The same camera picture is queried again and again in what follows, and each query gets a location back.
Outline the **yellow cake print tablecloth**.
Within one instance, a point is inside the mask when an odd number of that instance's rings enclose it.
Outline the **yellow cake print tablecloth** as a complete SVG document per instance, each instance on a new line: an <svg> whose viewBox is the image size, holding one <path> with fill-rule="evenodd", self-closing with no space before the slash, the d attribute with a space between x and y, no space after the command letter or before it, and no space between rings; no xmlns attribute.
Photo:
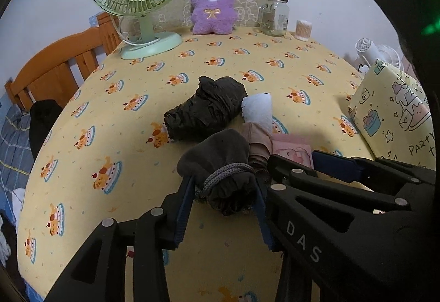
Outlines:
<svg viewBox="0 0 440 302"><path fill-rule="evenodd" d="M163 116L196 92L201 76L229 76L250 95L269 93L277 133L328 153L371 157L359 134L343 130L360 77L319 42L249 27L181 35L178 48L151 58L105 58L44 140L17 237L20 273L39 295L103 219L136 219L177 190L177 162L191 143L170 140Z"/></svg>

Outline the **white and beige sock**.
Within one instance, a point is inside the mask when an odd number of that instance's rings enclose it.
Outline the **white and beige sock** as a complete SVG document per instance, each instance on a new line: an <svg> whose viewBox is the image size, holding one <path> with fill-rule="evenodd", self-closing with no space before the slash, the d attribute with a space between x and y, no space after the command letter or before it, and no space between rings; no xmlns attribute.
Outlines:
<svg viewBox="0 0 440 302"><path fill-rule="evenodd" d="M249 144L248 162L256 169L267 166L272 153L272 101L269 93L242 100L242 135Z"/></svg>

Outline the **blue plaid bedding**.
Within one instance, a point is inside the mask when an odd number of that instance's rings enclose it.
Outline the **blue plaid bedding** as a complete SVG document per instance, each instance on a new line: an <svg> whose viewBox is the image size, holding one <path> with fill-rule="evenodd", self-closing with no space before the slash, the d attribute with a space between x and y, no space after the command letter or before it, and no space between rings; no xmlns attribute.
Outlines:
<svg viewBox="0 0 440 302"><path fill-rule="evenodd" d="M13 191L24 189L34 165L29 144L31 116L12 105L1 128L1 194L12 203Z"/></svg>

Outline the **glass jar with lid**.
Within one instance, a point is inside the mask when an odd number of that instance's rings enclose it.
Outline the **glass jar with lid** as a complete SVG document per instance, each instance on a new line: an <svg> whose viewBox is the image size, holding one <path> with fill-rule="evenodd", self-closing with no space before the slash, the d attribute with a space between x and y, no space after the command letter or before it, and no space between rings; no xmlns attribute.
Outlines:
<svg viewBox="0 0 440 302"><path fill-rule="evenodd" d="M289 0L265 0L260 7L260 29L266 35L286 35L289 23Z"/></svg>

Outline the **pink tissue pack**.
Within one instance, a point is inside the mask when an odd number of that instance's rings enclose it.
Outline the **pink tissue pack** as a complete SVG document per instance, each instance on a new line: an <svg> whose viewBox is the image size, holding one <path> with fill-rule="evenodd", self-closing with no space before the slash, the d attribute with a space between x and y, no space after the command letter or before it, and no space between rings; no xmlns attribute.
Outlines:
<svg viewBox="0 0 440 302"><path fill-rule="evenodd" d="M305 167L313 168L312 150L303 138L287 134L273 134L271 142L273 155L280 155Z"/></svg>

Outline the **dark grey sock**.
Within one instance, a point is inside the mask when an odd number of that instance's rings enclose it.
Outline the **dark grey sock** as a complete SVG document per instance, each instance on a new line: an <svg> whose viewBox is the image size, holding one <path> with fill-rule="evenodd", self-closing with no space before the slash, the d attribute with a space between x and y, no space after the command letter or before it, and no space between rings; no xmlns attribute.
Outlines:
<svg viewBox="0 0 440 302"><path fill-rule="evenodd" d="M252 207L257 198L249 151L249 143L237 130L225 129L184 153L177 173L194 180L196 199L231 216Z"/></svg>

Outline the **wooden chair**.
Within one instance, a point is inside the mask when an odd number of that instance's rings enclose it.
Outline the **wooden chair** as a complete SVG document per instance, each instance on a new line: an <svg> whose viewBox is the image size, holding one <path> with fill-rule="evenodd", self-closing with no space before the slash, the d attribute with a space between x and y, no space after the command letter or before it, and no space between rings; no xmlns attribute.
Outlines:
<svg viewBox="0 0 440 302"><path fill-rule="evenodd" d="M79 89L68 61L73 59L86 79L98 67L95 49L109 55L121 43L116 27L119 19L106 12L97 16L98 25L66 36L33 56L4 88L13 104L29 111L36 101L53 99L65 107Z"/></svg>

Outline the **cotton swab container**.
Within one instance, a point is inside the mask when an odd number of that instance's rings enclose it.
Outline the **cotton swab container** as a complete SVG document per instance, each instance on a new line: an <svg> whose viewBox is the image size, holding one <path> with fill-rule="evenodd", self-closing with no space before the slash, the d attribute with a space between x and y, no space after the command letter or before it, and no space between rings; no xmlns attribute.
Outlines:
<svg viewBox="0 0 440 302"><path fill-rule="evenodd" d="M300 41L309 41L312 32L312 23L306 20L297 20L295 38Z"/></svg>

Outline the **white crumpled cloth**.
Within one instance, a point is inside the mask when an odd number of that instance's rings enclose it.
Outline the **white crumpled cloth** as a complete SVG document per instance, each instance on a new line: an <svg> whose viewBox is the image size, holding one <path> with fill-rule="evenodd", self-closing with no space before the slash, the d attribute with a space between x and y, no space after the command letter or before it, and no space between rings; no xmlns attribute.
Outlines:
<svg viewBox="0 0 440 302"><path fill-rule="evenodd" d="M24 203L24 188L12 191L1 188L1 264L5 267L12 256L20 214Z"/></svg>

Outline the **black garment on chair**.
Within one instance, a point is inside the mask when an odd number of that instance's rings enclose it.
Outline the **black garment on chair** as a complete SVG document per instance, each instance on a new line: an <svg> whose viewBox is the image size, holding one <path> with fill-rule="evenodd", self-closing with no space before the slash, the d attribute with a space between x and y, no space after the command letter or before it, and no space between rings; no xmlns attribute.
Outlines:
<svg viewBox="0 0 440 302"><path fill-rule="evenodd" d="M30 109L29 144L33 159L36 160L51 128L63 108L54 99L36 101Z"/></svg>

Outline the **white standing fan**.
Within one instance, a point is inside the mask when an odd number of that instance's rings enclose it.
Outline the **white standing fan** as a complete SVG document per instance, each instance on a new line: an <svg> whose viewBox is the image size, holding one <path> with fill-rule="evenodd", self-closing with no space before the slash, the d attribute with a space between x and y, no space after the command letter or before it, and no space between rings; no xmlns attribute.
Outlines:
<svg viewBox="0 0 440 302"><path fill-rule="evenodd" d="M358 57L354 65L361 73L366 73L377 59L381 59L397 69L403 67L397 51L388 45L376 45L369 38L363 37L356 42L355 48Z"/></svg>

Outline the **yellow patterned storage box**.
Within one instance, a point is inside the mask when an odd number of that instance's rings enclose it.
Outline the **yellow patterned storage box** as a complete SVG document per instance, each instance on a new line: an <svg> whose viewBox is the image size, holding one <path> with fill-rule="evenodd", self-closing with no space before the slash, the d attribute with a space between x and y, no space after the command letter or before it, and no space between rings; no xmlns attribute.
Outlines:
<svg viewBox="0 0 440 302"><path fill-rule="evenodd" d="M348 112L374 157L436 168L430 108L420 83L378 59L353 95Z"/></svg>

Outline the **black cloth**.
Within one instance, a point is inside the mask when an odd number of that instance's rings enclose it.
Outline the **black cloth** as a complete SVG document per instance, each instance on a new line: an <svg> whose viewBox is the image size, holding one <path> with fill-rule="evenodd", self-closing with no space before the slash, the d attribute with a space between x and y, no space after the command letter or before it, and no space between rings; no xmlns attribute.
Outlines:
<svg viewBox="0 0 440 302"><path fill-rule="evenodd" d="M247 97L245 86L224 76L201 76L198 89L185 102L164 114L164 123L172 140L201 142L225 129L242 112Z"/></svg>

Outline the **purple plush toy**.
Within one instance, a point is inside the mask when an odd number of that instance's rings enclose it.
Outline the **purple plush toy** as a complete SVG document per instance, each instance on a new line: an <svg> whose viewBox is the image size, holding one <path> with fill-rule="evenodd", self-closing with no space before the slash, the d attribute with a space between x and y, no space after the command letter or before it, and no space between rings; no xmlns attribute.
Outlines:
<svg viewBox="0 0 440 302"><path fill-rule="evenodd" d="M192 33L231 34L238 18L234 2L235 0L191 0Z"/></svg>

